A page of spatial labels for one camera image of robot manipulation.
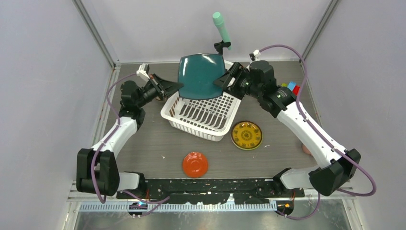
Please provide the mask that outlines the teal square plate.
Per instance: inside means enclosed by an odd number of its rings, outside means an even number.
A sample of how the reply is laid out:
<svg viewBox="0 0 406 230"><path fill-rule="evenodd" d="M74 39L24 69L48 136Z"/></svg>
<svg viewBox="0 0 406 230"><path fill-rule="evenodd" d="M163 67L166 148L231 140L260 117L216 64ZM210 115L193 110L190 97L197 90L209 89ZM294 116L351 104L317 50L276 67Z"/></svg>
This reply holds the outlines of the teal square plate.
<svg viewBox="0 0 406 230"><path fill-rule="evenodd" d="M178 82L180 97L191 100L207 100L219 97L223 89L214 84L226 72L222 55L193 54L180 59Z"/></svg>

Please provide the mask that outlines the yellow patterned plate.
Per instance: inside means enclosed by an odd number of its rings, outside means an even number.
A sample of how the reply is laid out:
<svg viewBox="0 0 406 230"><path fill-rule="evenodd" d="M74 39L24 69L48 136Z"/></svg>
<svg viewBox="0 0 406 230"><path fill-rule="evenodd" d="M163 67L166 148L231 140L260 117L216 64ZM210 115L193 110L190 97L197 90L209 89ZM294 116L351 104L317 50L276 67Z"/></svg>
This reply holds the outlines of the yellow patterned plate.
<svg viewBox="0 0 406 230"><path fill-rule="evenodd" d="M242 150L254 150L263 141L261 128L251 121L241 121L231 128L232 143Z"/></svg>

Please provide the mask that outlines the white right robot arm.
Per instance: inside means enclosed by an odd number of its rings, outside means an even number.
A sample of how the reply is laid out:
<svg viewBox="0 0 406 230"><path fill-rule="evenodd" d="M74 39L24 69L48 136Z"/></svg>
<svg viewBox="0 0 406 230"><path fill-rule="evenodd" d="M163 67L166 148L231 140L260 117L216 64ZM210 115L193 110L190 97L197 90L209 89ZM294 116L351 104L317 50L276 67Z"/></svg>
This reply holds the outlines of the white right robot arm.
<svg viewBox="0 0 406 230"><path fill-rule="evenodd" d="M235 62L213 84L238 99L256 98L263 110L287 126L312 153L315 167L286 168L273 177L278 196L287 196L296 188L314 188L329 196L354 176L356 167L351 162L359 163L359 152L338 143L328 146L324 139L331 137L307 116L292 90L277 85L273 66L267 61L254 61L247 68Z"/></svg>

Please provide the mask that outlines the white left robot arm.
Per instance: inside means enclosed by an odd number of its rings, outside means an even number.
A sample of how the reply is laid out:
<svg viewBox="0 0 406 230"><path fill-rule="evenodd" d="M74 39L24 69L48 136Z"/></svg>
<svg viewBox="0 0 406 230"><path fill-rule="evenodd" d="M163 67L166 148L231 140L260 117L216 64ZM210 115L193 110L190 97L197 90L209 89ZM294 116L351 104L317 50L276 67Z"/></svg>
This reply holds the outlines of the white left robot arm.
<svg viewBox="0 0 406 230"><path fill-rule="evenodd" d="M101 203L123 190L135 198L146 194L144 175L119 172L116 159L125 143L142 126L146 116L143 106L155 98L167 99L184 86L156 74L151 74L144 86L138 86L128 77L123 80L120 110L114 112L116 122L99 142L77 154L76 188L82 193L96 194Z"/></svg>

